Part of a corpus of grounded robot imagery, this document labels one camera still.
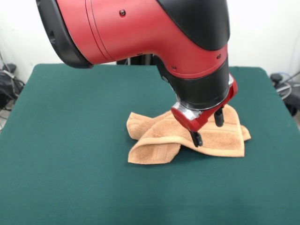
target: red robot arm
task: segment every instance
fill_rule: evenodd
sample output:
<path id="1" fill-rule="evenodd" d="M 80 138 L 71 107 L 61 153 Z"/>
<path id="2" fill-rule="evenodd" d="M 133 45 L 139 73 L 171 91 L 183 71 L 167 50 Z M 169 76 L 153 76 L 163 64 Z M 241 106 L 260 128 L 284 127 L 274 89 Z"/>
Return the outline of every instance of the red robot arm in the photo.
<path id="1" fill-rule="evenodd" d="M 229 74 L 226 0 L 37 0 L 56 53 L 75 68 L 154 54 L 175 91 L 172 113 L 195 146 L 198 130 L 236 94 Z"/>

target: folded towel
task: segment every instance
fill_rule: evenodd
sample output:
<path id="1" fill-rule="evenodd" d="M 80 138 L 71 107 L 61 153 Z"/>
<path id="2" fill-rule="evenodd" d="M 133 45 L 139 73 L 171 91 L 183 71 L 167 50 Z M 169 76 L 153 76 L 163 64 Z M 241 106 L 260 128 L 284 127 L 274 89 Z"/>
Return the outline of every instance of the folded towel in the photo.
<path id="1" fill-rule="evenodd" d="M 240 125 L 237 112 L 231 106 L 223 109 L 224 125 L 217 127 L 211 116 L 199 132 L 203 146 L 195 147 L 190 133 L 181 126 L 170 111 L 149 118 L 131 113 L 127 130 L 131 138 L 139 140 L 131 149 L 129 163 L 165 164 L 178 154 L 181 145 L 203 154 L 219 157 L 244 157 L 244 141 L 251 139 L 249 131 Z"/>

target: green table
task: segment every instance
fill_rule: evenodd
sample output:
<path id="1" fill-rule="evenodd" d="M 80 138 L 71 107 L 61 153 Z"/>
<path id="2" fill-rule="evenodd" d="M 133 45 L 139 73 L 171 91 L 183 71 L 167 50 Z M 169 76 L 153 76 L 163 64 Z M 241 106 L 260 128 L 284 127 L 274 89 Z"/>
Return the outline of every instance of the green table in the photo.
<path id="1" fill-rule="evenodd" d="M 0 135 L 0 225 L 299 224 L 299 131 L 262 69 L 231 72 L 246 156 L 144 166 L 127 118 L 175 102 L 155 67 L 36 66 Z"/>

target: screw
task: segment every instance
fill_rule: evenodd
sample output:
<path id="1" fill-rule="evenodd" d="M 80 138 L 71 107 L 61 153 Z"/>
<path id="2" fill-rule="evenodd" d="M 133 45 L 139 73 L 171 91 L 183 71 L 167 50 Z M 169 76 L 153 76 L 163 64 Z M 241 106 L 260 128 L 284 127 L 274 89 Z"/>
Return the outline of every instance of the screw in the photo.
<path id="1" fill-rule="evenodd" d="M 120 10 L 119 13 L 120 13 L 121 16 L 125 16 L 126 15 L 126 11 L 124 9 Z"/>

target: white wall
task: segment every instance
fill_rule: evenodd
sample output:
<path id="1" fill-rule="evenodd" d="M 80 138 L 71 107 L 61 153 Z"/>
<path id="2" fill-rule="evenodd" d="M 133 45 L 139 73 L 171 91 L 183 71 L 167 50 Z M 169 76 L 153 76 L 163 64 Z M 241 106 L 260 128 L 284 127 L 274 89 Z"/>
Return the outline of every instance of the white wall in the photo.
<path id="1" fill-rule="evenodd" d="M 231 66 L 268 73 L 300 69 L 299 0 L 228 0 Z M 38 63 L 61 62 L 52 49 L 34 0 L 0 0 L 0 49 L 27 81 Z"/>

